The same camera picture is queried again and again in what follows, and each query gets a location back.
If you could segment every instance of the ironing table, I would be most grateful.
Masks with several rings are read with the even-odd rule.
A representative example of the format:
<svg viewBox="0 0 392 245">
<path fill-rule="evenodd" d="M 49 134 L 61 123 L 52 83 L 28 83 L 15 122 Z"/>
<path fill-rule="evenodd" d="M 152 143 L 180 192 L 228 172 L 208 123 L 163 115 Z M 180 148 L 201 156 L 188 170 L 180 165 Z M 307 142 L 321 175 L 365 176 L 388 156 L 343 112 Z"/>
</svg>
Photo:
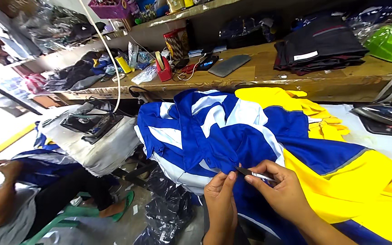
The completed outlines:
<svg viewBox="0 0 392 245">
<path fill-rule="evenodd" d="M 79 162 L 94 176 L 113 174 L 118 177 L 125 176 L 127 181 L 147 188 L 146 182 L 137 176 L 153 169 L 156 164 L 143 158 L 129 159 L 136 147 L 141 144 L 134 131 L 136 118 L 124 116 L 114 125 L 101 139 L 90 144 L 81 138 L 85 135 L 74 132 L 60 125 L 60 122 L 68 114 L 74 113 L 81 105 L 69 105 L 48 109 L 38 130 L 47 138 L 52 139 L 62 150 Z M 105 111 L 93 109 L 90 113 L 106 113 Z M 121 167 L 130 160 L 135 160 L 138 169 L 127 172 Z"/>
<path fill-rule="evenodd" d="M 356 114 L 350 112 L 352 105 L 321 105 L 330 114 L 343 120 L 342 125 L 349 128 L 350 133 L 343 138 L 349 143 L 356 143 L 375 149 L 392 159 L 392 136 L 373 134 L 368 132 Z"/>
</svg>

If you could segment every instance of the yellow and blue jacket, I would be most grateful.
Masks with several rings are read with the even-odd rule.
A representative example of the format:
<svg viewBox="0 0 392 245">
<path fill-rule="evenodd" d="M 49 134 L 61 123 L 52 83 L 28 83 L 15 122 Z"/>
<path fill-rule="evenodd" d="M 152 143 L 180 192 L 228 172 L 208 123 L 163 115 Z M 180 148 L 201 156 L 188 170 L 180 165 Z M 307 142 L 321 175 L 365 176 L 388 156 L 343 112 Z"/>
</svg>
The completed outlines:
<svg viewBox="0 0 392 245">
<path fill-rule="evenodd" d="M 305 92 L 243 88 L 235 95 L 277 115 L 269 124 L 284 146 L 285 165 L 296 172 L 309 204 L 322 219 L 359 244 L 392 244 L 391 159 L 345 142 L 342 136 L 349 130 L 340 119 L 316 103 L 294 98 Z M 295 113 L 321 121 L 294 125 Z M 277 125 L 294 126 L 277 130 Z M 303 130 L 294 130 L 305 126 L 306 136 Z"/>
</svg>

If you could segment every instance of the purple basket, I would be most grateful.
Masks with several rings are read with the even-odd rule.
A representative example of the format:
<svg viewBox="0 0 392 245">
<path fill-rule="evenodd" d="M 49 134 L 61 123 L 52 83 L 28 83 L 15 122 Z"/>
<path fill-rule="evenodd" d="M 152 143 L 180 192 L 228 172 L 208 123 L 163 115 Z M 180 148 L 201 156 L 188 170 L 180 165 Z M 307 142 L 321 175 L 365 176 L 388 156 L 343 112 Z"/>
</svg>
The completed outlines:
<svg viewBox="0 0 392 245">
<path fill-rule="evenodd" d="M 130 14 L 129 5 L 126 0 L 115 0 L 114 6 L 100 6 L 96 4 L 96 0 L 91 0 L 89 7 L 101 19 L 125 19 Z"/>
</svg>

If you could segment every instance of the smartphone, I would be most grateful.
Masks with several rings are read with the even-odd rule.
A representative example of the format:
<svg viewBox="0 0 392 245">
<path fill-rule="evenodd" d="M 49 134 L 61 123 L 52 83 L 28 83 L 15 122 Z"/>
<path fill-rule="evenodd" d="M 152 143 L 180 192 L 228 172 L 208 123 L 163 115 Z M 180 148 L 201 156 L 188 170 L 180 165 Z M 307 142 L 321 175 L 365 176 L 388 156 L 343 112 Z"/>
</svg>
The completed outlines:
<svg viewBox="0 0 392 245">
<path fill-rule="evenodd" d="M 176 70 L 182 69 L 182 68 L 184 68 L 189 62 L 190 62 L 190 59 L 182 59 L 182 60 L 178 61 L 177 64 L 175 64 L 175 67 L 174 67 L 174 68 L 175 68 Z"/>
</svg>

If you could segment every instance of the black pants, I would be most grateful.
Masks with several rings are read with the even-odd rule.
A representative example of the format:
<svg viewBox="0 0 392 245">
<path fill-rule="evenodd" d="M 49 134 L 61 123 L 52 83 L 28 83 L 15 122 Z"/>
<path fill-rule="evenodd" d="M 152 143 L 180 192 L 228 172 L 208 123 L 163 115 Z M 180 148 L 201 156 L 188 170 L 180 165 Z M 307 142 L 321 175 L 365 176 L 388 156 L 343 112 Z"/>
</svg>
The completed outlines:
<svg viewBox="0 0 392 245">
<path fill-rule="evenodd" d="M 113 203 L 109 188 L 110 185 L 102 178 L 80 168 L 41 190 L 35 198 L 36 217 L 25 240 L 41 231 L 80 191 L 88 192 L 100 211 L 108 208 Z"/>
</svg>

